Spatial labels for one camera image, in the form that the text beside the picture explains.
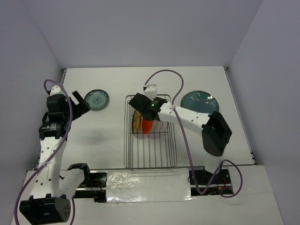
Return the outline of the orange plate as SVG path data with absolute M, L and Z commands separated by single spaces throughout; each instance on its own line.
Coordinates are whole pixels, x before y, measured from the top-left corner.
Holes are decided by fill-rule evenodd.
M 148 134 L 151 131 L 152 126 L 153 126 L 152 120 L 146 120 L 146 119 L 142 120 L 142 132 L 144 134 Z

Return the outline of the dark speckled plate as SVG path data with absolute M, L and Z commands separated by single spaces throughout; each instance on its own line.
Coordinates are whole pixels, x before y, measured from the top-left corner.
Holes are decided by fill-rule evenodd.
M 109 95 L 101 89 L 91 90 L 84 97 L 85 102 L 89 105 L 91 111 L 101 111 L 109 103 Z

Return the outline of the grey plate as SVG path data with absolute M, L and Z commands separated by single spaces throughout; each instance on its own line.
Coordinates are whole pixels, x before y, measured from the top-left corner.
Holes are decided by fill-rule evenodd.
M 187 93 L 181 99 L 180 106 L 198 113 L 213 114 L 219 111 L 219 104 L 215 97 L 201 90 Z

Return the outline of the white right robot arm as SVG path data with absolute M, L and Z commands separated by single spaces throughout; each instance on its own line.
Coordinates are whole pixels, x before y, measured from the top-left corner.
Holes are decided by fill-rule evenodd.
M 140 93 L 134 95 L 129 105 L 146 120 L 176 124 L 182 131 L 187 128 L 200 135 L 203 148 L 207 152 L 204 178 L 208 183 L 215 183 L 220 178 L 223 153 L 232 136 L 232 131 L 221 113 L 200 113 L 175 106 L 166 99 L 150 99 Z

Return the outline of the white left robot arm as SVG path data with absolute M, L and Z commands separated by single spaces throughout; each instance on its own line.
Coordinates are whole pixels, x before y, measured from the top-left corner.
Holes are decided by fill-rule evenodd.
M 72 164 L 65 176 L 60 175 L 64 148 L 67 144 L 69 122 L 90 110 L 88 103 L 74 91 L 78 101 L 67 99 L 62 91 L 52 90 L 47 97 L 48 111 L 39 128 L 40 158 L 36 175 L 31 179 L 34 186 L 27 200 L 22 200 L 17 208 L 30 224 L 48 225 L 65 223 L 71 214 L 71 201 L 79 187 L 86 187 L 92 181 L 86 163 Z

